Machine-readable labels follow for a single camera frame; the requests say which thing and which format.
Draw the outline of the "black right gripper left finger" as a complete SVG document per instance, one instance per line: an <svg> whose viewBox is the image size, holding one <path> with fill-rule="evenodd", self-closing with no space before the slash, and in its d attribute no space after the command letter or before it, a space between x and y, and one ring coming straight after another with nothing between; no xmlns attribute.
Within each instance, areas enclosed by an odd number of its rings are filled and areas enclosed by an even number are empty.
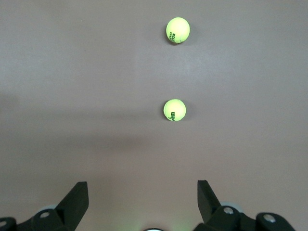
<svg viewBox="0 0 308 231"><path fill-rule="evenodd" d="M17 223L13 217L0 219L2 231L74 231L89 207L88 184L76 183L56 207L47 207L30 219Z"/></svg>

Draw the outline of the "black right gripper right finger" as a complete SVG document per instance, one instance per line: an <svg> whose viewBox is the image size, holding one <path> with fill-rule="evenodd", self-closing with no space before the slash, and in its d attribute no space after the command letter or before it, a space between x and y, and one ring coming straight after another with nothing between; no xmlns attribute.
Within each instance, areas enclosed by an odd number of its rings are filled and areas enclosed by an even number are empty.
<svg viewBox="0 0 308 231"><path fill-rule="evenodd" d="M231 205L222 205L207 180L197 182L197 202L203 222L196 231L295 231L278 214L262 212L252 219Z"/></svg>

